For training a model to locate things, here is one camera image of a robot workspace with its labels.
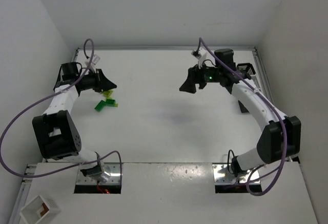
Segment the large green lego brick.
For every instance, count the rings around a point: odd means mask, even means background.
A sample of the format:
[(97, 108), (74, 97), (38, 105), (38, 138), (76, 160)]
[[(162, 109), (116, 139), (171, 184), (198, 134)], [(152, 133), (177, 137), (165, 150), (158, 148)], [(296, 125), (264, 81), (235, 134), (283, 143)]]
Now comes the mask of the large green lego brick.
[(116, 104), (116, 100), (114, 99), (106, 99), (105, 104), (109, 107), (114, 107)]

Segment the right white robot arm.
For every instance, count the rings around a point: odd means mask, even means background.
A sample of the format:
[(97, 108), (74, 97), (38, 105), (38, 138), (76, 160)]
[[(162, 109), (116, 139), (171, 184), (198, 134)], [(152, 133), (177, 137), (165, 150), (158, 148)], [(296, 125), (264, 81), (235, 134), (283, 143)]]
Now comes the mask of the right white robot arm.
[(236, 64), (231, 49), (214, 51), (213, 66), (206, 65), (207, 52), (192, 51), (198, 63), (188, 69), (188, 77), (179, 88), (181, 92), (196, 93), (208, 83), (219, 83), (233, 95), (242, 113), (250, 113), (262, 132), (255, 148), (232, 158), (230, 169), (235, 176), (255, 167), (271, 164), (300, 151), (301, 121), (276, 109), (257, 88), (253, 78), (255, 69), (250, 63)]

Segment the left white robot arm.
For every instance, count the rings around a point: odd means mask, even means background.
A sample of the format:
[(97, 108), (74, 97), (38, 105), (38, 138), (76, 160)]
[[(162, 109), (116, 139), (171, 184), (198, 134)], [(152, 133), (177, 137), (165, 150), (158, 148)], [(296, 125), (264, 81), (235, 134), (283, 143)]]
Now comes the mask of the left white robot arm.
[(106, 169), (97, 152), (85, 149), (79, 132), (71, 118), (71, 111), (81, 91), (92, 89), (97, 93), (117, 87), (108, 80), (101, 69), (82, 75), (78, 63), (62, 64), (49, 107), (32, 120), (35, 137), (44, 159), (66, 160), (80, 165), (85, 177), (100, 180)]

